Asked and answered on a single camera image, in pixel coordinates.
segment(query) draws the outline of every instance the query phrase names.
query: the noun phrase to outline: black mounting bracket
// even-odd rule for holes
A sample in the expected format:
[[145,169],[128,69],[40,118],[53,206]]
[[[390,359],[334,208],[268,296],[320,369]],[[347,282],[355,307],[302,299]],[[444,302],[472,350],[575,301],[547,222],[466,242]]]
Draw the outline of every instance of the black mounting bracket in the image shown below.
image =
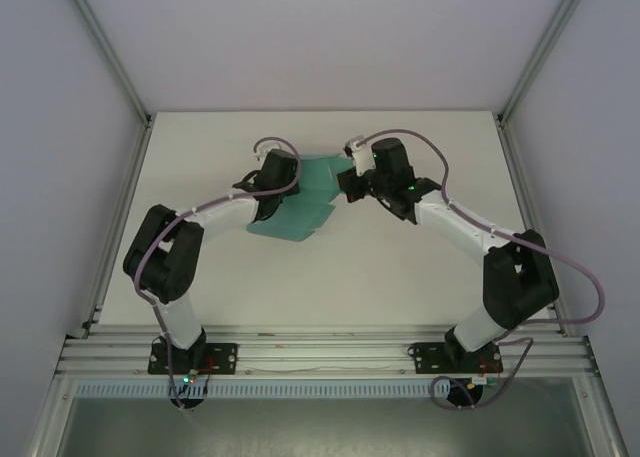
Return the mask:
[[[199,370],[201,375],[234,375],[238,362],[238,344],[219,344],[207,342],[201,348],[202,358]],[[188,374],[193,368],[192,356],[187,350],[172,349],[173,372],[177,375]],[[168,375],[167,346],[161,337],[151,344],[151,355],[147,372],[150,375]]]
[[413,359],[416,374],[495,374],[502,372],[500,349],[488,343],[465,358],[454,362],[445,349],[444,342],[417,342],[407,349]]

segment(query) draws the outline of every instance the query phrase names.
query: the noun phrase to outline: red wire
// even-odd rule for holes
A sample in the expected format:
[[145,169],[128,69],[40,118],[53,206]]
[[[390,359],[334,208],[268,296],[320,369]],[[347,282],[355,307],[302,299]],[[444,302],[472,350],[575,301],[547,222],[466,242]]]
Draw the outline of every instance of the red wire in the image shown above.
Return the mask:
[[209,356],[209,368],[208,369],[198,369],[198,372],[212,372],[213,371],[213,357]]
[[487,367],[493,367],[493,369],[498,374],[498,382],[500,382],[500,367],[498,367],[493,362],[487,362],[483,357],[480,357],[480,363],[482,364],[482,377],[487,373]]

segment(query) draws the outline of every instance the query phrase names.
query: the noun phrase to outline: cable clip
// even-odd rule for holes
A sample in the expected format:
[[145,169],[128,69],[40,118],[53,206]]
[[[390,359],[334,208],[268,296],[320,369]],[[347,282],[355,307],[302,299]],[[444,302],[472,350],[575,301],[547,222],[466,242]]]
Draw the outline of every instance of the cable clip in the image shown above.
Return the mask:
[[364,137],[359,136],[345,144],[345,153],[353,160],[356,175],[362,176],[367,170],[375,169],[376,162],[371,147],[364,144]]
[[254,152],[254,155],[256,156],[256,159],[258,160],[258,162],[261,162],[267,157],[267,154],[274,149],[282,149],[282,146],[278,142],[273,142],[273,141],[270,141],[269,143],[265,142],[264,144],[261,144],[256,149],[256,151]]

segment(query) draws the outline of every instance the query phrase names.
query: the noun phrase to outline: white floor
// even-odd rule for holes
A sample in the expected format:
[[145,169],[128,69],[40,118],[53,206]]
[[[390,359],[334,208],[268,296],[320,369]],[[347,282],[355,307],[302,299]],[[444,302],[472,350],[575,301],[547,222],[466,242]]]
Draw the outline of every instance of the white floor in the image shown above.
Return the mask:
[[[358,135],[392,127],[424,133],[451,164],[452,197],[523,230],[489,112],[161,113],[131,206],[101,324],[153,324],[122,272],[149,207],[201,204],[256,168],[251,147],[269,135],[302,153],[339,152]],[[416,175],[439,181],[442,165],[404,138]],[[202,249],[191,298],[203,324],[230,326],[414,326],[454,324],[482,300],[481,270],[439,235],[344,196],[315,235],[292,243],[230,231]],[[540,315],[547,316],[546,310]]]

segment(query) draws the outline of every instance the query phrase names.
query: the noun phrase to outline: teal fabric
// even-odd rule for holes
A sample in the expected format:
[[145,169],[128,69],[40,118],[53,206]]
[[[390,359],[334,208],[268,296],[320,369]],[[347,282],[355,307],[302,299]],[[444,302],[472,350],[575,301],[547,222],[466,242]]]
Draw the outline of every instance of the teal fabric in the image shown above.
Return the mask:
[[300,193],[287,197],[276,213],[264,222],[247,226],[252,234],[302,242],[327,221],[338,194],[336,176],[353,167],[350,159],[339,155],[302,155]]

